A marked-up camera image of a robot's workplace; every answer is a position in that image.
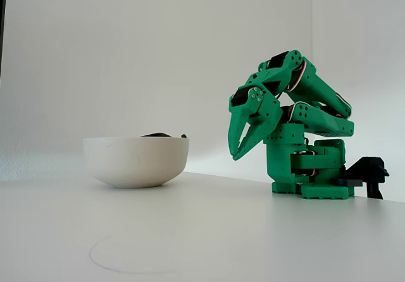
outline table surface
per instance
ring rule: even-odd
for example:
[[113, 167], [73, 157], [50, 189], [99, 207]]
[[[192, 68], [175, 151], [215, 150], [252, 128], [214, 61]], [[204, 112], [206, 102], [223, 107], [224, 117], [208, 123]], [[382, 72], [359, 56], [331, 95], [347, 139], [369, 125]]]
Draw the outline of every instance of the table surface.
[[183, 173], [0, 182], [0, 281], [405, 281], [405, 204]]

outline white backdrop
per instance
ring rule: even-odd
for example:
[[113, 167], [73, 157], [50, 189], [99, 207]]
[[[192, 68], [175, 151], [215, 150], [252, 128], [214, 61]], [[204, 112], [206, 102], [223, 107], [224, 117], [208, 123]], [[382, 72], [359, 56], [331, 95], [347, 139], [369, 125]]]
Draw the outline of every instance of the white backdrop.
[[0, 179], [84, 173], [85, 137], [191, 139], [186, 170], [268, 181], [233, 162], [228, 97], [286, 49], [311, 57], [311, 0], [8, 0]]
[[[405, 0], [313, 0], [317, 71], [353, 106], [347, 164], [363, 156], [382, 157], [390, 173], [380, 186], [383, 196], [402, 202], [404, 8]], [[365, 187], [356, 195], [366, 196]]]
[[314, 54], [318, 74], [354, 106], [348, 164], [382, 156], [392, 174], [385, 198], [405, 200], [401, 127], [392, 121], [404, 85], [402, 7], [404, 0], [8, 0], [0, 180], [85, 173], [85, 137], [166, 132], [190, 137], [187, 171], [271, 181], [262, 145], [232, 161], [228, 97], [258, 63], [296, 48]]

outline green robotic arm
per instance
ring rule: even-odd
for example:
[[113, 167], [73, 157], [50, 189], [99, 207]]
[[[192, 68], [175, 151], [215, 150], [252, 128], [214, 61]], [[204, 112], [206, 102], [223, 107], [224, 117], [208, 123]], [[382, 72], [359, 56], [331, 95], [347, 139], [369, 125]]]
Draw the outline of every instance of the green robotic arm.
[[[275, 96], [283, 92], [296, 102], [289, 108], [289, 122], [305, 124], [306, 132], [324, 137], [353, 135], [353, 123], [346, 120], [350, 104], [316, 75], [316, 68], [299, 51], [284, 52], [261, 63], [229, 100], [228, 144], [235, 160], [277, 127], [284, 112]], [[303, 104], [310, 112], [296, 110]], [[250, 127], [240, 143], [246, 123]]]
[[[374, 184], [368, 192], [376, 194], [370, 195], [380, 197], [378, 183], [388, 175], [380, 158], [364, 157], [361, 164], [346, 170], [343, 140], [317, 140], [309, 145], [305, 139], [305, 133], [322, 137], [354, 133], [354, 124], [348, 120], [352, 107], [316, 74], [313, 64], [294, 50], [272, 57], [258, 69], [229, 99], [228, 144], [233, 159], [264, 141], [268, 175], [275, 180], [273, 192], [299, 193], [307, 199], [347, 199], [354, 195], [354, 186], [365, 181]], [[294, 104], [281, 107], [282, 93]], [[365, 170], [373, 172], [365, 176]]]

